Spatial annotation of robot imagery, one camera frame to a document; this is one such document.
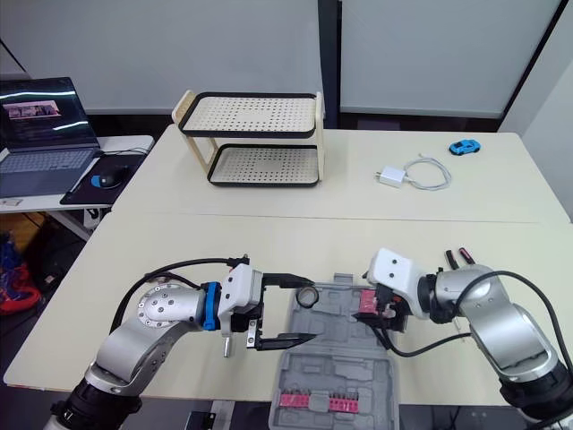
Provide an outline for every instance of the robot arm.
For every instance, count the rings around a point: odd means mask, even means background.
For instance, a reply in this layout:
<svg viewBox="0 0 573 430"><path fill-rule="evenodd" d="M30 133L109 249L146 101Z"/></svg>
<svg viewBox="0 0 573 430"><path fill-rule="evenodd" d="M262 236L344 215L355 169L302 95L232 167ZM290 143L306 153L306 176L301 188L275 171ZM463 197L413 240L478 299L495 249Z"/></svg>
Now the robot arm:
<svg viewBox="0 0 573 430"><path fill-rule="evenodd" d="M486 266L470 264L425 275L411 260L380 249L366 274L377 287L379 318L356 317L384 331L403 331L410 314L435 323L450 323L455 316L464 316L472 338L499 376L500 393L509 404L532 421L567 412L571 420L572 369L559 361L532 315L511 303L499 277L486 275L491 272ZM487 279L464 292L481 276ZM465 296L457 303L462 294ZM567 428L567 423L573 428L569 420L563 418L561 428Z"/></svg>
<svg viewBox="0 0 573 430"><path fill-rule="evenodd" d="M225 279L193 289L174 280L156 285L140 299L137 314L104 341L83 380L66 401L52 407L45 430L117 429L141 407L140 394L165 362L174 344L190 331L216 331L226 340L248 331L247 348L291 348L314 338L308 333L261 337L265 288L311 285L290 274L265 274L238 264Z"/></svg>

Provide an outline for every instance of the white table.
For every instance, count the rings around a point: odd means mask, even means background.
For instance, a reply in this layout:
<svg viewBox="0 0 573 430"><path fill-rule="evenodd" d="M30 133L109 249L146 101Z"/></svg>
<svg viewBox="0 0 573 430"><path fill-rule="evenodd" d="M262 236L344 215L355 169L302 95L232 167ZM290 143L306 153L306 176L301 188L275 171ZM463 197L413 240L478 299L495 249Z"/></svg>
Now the white table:
<svg viewBox="0 0 573 430"><path fill-rule="evenodd" d="M483 148L462 157L452 142L477 139ZM236 142L228 139L219 143ZM325 219L412 219L569 223L524 144L514 133L427 133L325 130L325 179L313 188L219 187L185 139L170 125L115 211ZM450 188L397 189L375 181L385 165L402 167L418 153L450 170ZM412 167L421 182L443 179L433 166Z"/></svg>
<svg viewBox="0 0 573 430"><path fill-rule="evenodd" d="M99 146L105 152L111 151L126 151L132 148L142 148L146 151L150 150L153 146L153 138L151 136L108 136L98 137ZM8 155L8 150L4 149L0 152L0 161ZM94 159L86 168L85 172L81 175L83 177L87 174L98 160ZM30 195L25 197L11 197L6 199L0 198L0 214L1 213L21 213L21 212L37 212L46 211L53 218L58 220L64 226L69 228L73 233L78 235L83 240L88 240L90 232L74 217L67 214L65 211L72 211L78 209L98 209L108 208L109 204L60 204L60 200L64 197L63 194L52 195ZM14 199L21 200L17 205L5 204L6 201L13 201Z"/></svg>
<svg viewBox="0 0 573 430"><path fill-rule="evenodd" d="M107 336L124 292L144 272L169 262L248 253L259 270L287 271L315 281L329 281L335 271L358 277L381 246L415 259L422 268L434 272L438 266L446 266L445 249L462 245L478 262L522 273L542 288L555 306L566 344L573 344L570 224L146 213L134 217L129 211L113 210L84 247L4 381L71 390ZM220 280L227 268L207 265L179 272L197 281ZM543 304L512 279L502 281L512 299L530 311L556 345ZM130 314L144 289L128 307ZM265 335L286 329L289 294L278 288L269 288L266 293ZM411 350L454 333L452 324L410 319L407 333L398 337L398 344ZM243 334L235 335L234 345L234 356L224 359L219 333L186 335L144 394L270 400L280 352L247 351ZM402 403L505 404L498 393L495 373L472 340L452 342L416 358L397 358L396 363Z"/></svg>

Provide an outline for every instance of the gray toolbox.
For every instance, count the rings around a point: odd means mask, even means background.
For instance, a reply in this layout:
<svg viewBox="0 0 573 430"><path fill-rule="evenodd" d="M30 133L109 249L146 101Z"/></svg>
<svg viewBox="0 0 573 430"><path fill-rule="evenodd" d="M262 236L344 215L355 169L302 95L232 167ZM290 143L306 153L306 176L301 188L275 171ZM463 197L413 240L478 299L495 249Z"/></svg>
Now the gray toolbox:
<svg viewBox="0 0 573 430"><path fill-rule="evenodd" d="M371 329L352 316L364 287L340 274L334 283L315 287L319 301L312 309L293 301L289 331L318 336L283 353L269 428L398 430L392 359Z"/></svg>

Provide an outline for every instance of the blue toy car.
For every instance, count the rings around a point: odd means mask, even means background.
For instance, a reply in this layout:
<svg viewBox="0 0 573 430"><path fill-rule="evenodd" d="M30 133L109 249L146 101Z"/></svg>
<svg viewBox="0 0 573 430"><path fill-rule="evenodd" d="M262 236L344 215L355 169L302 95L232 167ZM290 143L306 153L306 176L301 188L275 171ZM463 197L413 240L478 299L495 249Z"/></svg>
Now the blue toy car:
<svg viewBox="0 0 573 430"><path fill-rule="evenodd" d="M464 155L471 152L478 152L482 145L474 139L464 139L463 141L452 143L449 151L454 155Z"/></svg>

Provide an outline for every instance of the mouse pad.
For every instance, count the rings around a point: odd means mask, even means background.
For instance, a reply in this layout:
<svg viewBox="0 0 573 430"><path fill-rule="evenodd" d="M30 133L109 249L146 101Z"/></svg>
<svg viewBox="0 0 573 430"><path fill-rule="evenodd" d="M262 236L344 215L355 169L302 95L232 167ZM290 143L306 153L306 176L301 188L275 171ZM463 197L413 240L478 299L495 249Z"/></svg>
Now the mouse pad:
<svg viewBox="0 0 573 430"><path fill-rule="evenodd" d="M113 204L144 160L145 155L142 154L102 156L91 170L83 176L79 184L64 195L62 200L60 200L60 204ZM105 189L97 188L91 184L92 176L124 167L128 167L129 171L125 174L124 181L119 186Z"/></svg>

